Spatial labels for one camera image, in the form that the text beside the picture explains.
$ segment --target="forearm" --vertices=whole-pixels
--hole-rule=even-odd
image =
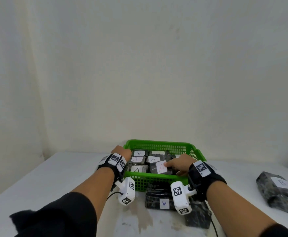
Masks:
[[[228,237],[259,237],[276,223],[221,181],[211,184],[206,196]]]
[[[106,204],[113,182],[114,173],[112,169],[109,167],[102,167],[71,192],[82,193],[91,201],[95,208],[98,221]]]

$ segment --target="person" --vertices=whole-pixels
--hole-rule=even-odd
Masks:
[[[111,152],[122,155],[126,161],[132,152],[117,146]],[[187,154],[165,163],[186,174],[195,159]],[[225,180],[204,177],[201,192],[228,237],[288,236],[288,229],[277,224],[243,197],[233,191]],[[17,237],[23,236],[96,236],[97,222],[105,206],[115,179],[109,167],[99,168],[87,180],[60,199],[38,211],[20,211],[10,217],[16,226]]]

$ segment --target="hand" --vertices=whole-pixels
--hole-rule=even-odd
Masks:
[[[197,160],[193,159],[187,154],[182,154],[179,158],[171,159],[164,163],[166,167],[173,167],[174,169],[180,170],[177,175],[185,175],[189,171],[191,164],[195,163]]]
[[[117,153],[119,155],[122,155],[126,162],[128,162],[131,159],[132,151],[130,149],[123,149],[122,146],[117,145],[112,151],[111,154]]]

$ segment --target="person's right arm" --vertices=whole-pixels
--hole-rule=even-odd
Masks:
[[[180,175],[187,173],[196,162],[187,154],[164,165],[174,167]],[[287,236],[288,229],[276,224],[268,215],[249,203],[227,184],[215,181],[206,191],[207,201],[228,237]]]

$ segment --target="person's left hand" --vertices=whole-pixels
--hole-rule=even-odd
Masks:
[[[131,159],[132,151],[130,149],[123,149],[122,146],[117,145],[112,151],[111,154],[117,153],[119,155],[122,155],[126,162],[128,162]]]

